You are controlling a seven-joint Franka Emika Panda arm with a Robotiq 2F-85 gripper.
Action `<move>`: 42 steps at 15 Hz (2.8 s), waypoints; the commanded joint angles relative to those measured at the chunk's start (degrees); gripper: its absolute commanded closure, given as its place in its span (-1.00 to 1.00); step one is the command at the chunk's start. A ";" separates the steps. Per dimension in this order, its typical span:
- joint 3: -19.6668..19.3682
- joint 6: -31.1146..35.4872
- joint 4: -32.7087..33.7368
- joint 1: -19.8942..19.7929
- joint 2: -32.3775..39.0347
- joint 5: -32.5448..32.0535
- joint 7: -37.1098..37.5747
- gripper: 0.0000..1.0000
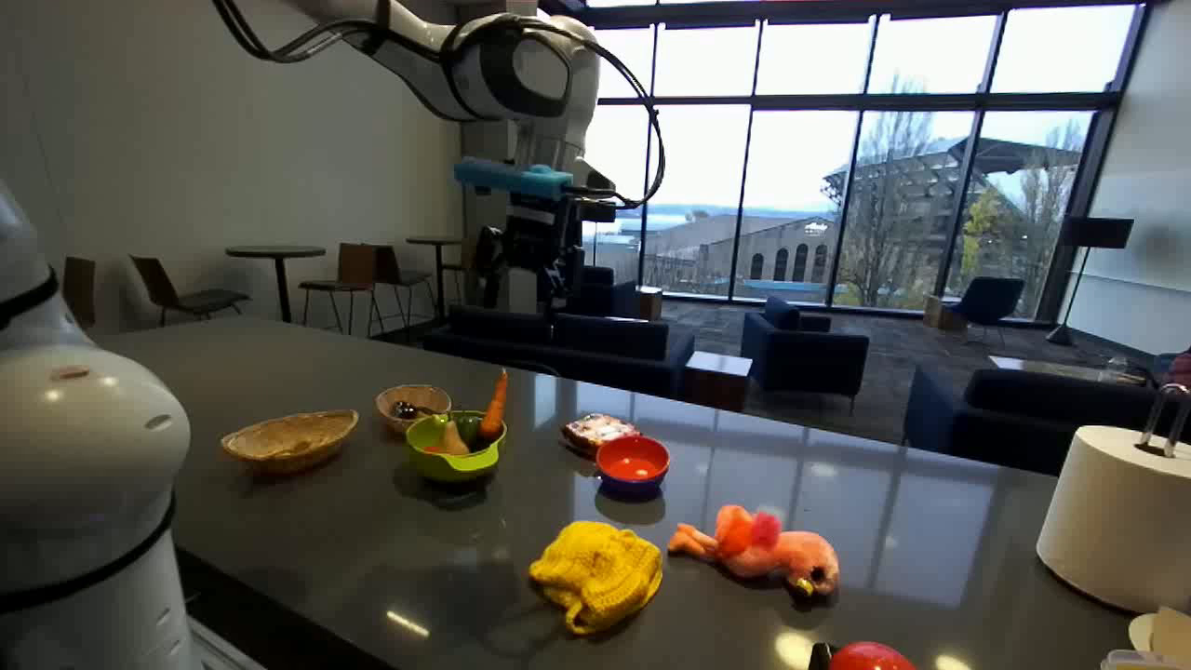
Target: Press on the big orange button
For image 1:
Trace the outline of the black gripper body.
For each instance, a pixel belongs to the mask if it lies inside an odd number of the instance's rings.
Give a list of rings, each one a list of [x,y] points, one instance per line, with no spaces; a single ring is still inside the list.
[[[568,194],[563,199],[515,194],[510,214],[497,234],[497,265],[538,279],[538,310],[568,305],[585,274],[585,228],[615,223],[610,197]]]

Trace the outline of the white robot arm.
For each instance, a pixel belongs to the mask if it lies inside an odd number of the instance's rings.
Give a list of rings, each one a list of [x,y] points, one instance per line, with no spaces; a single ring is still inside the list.
[[[510,0],[463,23],[417,16],[406,0],[292,0],[308,27],[267,44],[240,0],[213,0],[241,52],[264,62],[307,62],[350,44],[399,73],[415,96],[450,122],[504,122],[504,157],[463,157],[453,176],[472,189],[504,189],[510,219],[476,239],[484,295],[504,289],[510,266],[533,272],[533,305],[563,310],[582,295],[582,223],[637,207],[654,197],[666,167],[654,167],[640,197],[622,194],[589,158],[589,125],[600,105],[600,66],[628,84],[640,79],[582,19]]]

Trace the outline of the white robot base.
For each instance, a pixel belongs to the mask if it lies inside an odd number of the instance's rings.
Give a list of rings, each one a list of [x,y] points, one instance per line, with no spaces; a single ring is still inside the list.
[[[0,670],[199,670],[174,560],[189,416],[74,321],[0,184]]]

